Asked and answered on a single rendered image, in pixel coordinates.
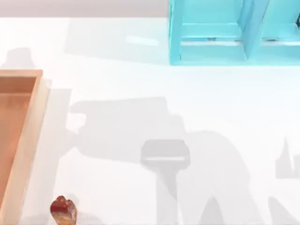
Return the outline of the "light blue rack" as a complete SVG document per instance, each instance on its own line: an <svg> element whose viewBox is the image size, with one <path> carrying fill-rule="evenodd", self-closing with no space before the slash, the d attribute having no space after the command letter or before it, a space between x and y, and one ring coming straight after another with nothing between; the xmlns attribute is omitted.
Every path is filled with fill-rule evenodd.
<svg viewBox="0 0 300 225"><path fill-rule="evenodd" d="M300 66L300 0L168 0L169 62Z"/></svg>

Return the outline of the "shallow salmon-coloured box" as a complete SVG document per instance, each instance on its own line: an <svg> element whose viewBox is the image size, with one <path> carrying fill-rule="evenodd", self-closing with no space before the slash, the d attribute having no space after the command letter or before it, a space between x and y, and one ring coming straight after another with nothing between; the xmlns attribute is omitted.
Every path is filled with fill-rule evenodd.
<svg viewBox="0 0 300 225"><path fill-rule="evenodd" d="M18 225L49 88L40 69L0 69L0 225Z"/></svg>

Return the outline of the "brown bread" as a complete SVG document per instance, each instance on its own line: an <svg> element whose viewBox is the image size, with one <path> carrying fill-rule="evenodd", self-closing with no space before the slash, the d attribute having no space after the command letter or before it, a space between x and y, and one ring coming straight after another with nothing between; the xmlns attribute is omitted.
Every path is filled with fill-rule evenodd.
<svg viewBox="0 0 300 225"><path fill-rule="evenodd" d="M50 205L50 214L57 225L76 225L77 208L72 200L58 196Z"/></svg>

